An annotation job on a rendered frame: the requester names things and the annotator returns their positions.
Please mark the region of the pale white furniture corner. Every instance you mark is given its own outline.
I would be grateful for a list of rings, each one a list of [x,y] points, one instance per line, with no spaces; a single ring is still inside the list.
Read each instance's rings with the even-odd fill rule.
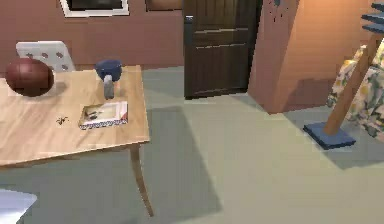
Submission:
[[[17,224],[36,201],[34,194],[0,189],[0,224]]]

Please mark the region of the white framed picture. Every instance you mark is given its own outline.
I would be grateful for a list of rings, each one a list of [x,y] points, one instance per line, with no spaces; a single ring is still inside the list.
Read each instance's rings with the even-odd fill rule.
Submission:
[[[59,0],[67,18],[128,16],[128,0]]]

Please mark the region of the brown framed picture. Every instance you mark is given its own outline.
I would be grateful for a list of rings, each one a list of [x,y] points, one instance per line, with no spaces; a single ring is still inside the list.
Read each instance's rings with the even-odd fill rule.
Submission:
[[[183,0],[145,0],[148,11],[174,11],[183,9]]]

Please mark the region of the white book with patterned edge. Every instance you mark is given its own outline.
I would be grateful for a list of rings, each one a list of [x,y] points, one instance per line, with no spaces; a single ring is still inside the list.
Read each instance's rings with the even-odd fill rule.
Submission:
[[[110,127],[128,123],[128,103],[110,102],[85,106],[78,126],[81,130]]]

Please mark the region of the light wooden table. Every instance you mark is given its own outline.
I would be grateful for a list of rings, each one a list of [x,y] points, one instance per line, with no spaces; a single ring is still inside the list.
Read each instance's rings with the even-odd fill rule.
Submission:
[[[78,122],[87,105],[103,104],[103,84],[94,70],[58,73],[49,94],[36,98],[17,96],[0,78],[0,169],[75,157],[80,154],[129,150],[142,201],[153,215],[144,184],[140,146],[150,141],[142,69],[122,69],[115,88],[116,102],[128,103],[128,123],[81,130]],[[59,117],[68,117],[62,125]]]

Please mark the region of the brown oval football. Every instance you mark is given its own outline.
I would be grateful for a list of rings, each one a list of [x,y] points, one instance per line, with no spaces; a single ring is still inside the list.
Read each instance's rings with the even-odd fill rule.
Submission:
[[[47,93],[54,84],[53,71],[42,61],[18,58],[6,67],[5,80],[11,90],[27,97]]]

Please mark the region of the wooden stand with blue base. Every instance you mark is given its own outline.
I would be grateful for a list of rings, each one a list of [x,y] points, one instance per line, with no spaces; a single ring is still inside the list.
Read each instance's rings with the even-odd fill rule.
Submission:
[[[372,3],[371,7],[376,12],[363,14],[361,18],[370,21],[370,24],[363,25],[362,28],[370,31],[372,35],[328,120],[303,127],[303,131],[324,150],[352,146],[356,143],[353,137],[341,129],[341,125],[384,38],[384,0]]]

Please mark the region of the white chair with holes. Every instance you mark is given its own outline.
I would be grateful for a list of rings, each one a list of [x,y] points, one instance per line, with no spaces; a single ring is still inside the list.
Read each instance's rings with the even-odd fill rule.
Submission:
[[[68,48],[62,41],[18,42],[16,51],[20,58],[40,60],[56,73],[76,70]]]

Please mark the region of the dark brown wooden door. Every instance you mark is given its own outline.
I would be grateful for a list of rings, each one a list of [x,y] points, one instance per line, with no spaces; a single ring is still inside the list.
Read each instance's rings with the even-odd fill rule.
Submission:
[[[183,0],[193,16],[184,44],[184,98],[243,93],[248,88],[263,0]]]

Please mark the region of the floral patterned bed cover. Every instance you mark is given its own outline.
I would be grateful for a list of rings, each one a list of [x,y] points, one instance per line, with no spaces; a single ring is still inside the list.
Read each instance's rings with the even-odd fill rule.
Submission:
[[[329,108],[336,105],[365,48],[365,45],[361,45],[352,59],[343,62],[326,101]],[[346,119],[384,143],[384,39],[352,101]]]

